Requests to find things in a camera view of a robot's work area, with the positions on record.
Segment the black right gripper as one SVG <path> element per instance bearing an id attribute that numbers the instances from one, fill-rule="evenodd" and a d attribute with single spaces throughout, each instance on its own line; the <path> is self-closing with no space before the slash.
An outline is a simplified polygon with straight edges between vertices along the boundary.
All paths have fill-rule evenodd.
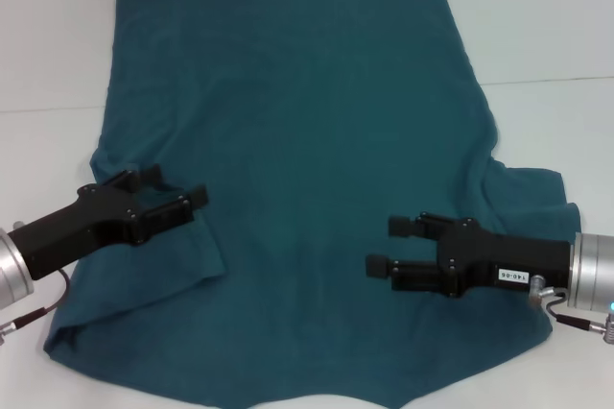
<path id="1" fill-rule="evenodd" d="M 475 220 L 427 212 L 415 218 L 390 216 L 388 232 L 391 237 L 437 241 L 437 264 L 379 254 L 366 257 L 366 275 L 389 279 L 394 291 L 455 298 L 482 287 L 527 292 L 535 276 L 543 277 L 546 287 L 569 286 L 572 245 L 567 241 L 495 233 Z"/>

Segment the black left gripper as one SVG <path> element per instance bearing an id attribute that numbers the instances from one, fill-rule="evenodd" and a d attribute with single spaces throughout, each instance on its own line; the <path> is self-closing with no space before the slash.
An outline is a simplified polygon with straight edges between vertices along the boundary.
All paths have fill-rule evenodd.
<path id="1" fill-rule="evenodd" d="M 193 222 L 196 211 L 209 203 L 204 185 L 189 190 L 167 187 L 162 191 L 168 201 L 138 215 L 136 192 L 161 181 L 158 164 L 124 170 L 102 184 L 82 186 L 74 203 L 10 231 L 31 278 L 40 280 L 106 246 L 145 243 Z"/>

